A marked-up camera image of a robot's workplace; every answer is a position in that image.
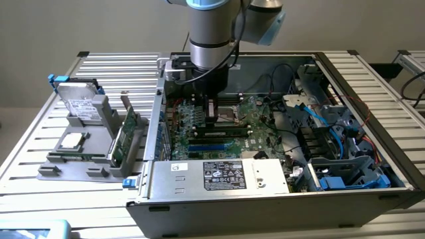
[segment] white wall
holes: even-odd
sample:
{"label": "white wall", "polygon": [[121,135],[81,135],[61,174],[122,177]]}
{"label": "white wall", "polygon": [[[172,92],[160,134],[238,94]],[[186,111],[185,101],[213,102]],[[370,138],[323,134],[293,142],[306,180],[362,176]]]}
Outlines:
{"label": "white wall", "polygon": [[[425,49],[425,0],[285,0],[270,47],[242,50],[355,49],[390,61],[398,49]],[[180,51],[186,10],[164,0],[0,0],[0,107],[38,107],[76,53]]]}

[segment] robotic arm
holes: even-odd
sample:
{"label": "robotic arm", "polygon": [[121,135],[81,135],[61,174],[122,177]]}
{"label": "robotic arm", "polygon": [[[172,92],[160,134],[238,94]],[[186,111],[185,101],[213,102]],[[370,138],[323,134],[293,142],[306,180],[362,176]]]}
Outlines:
{"label": "robotic arm", "polygon": [[216,96],[226,88],[228,59],[240,41],[270,45],[282,21],[281,0],[166,0],[189,7],[190,62],[168,62],[168,80],[193,84],[204,95],[206,123],[214,123]]}

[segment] motherboard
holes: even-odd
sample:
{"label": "motherboard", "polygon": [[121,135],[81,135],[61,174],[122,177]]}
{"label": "motherboard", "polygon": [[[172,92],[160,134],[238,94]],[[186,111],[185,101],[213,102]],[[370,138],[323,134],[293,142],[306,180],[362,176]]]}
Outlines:
{"label": "motherboard", "polygon": [[172,160],[283,158],[281,138],[260,121],[268,104],[252,96],[236,105],[218,106],[214,128],[205,126],[202,106],[178,99],[170,105]]}

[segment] warning label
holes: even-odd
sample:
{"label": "warning label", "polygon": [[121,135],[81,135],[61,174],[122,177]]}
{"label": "warning label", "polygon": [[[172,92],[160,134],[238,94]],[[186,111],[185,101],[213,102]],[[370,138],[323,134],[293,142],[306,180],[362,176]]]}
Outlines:
{"label": "warning label", "polygon": [[204,188],[208,191],[246,189],[241,161],[204,162]]}
{"label": "warning label", "polygon": [[80,120],[100,120],[100,115],[92,105],[92,100],[68,100],[68,102]]}

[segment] side panel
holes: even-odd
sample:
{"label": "side panel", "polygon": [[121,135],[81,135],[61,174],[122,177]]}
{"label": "side panel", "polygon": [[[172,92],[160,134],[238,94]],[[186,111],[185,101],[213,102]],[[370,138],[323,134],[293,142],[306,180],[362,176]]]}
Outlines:
{"label": "side panel", "polygon": [[144,204],[126,209],[150,238],[359,227],[415,192]]}

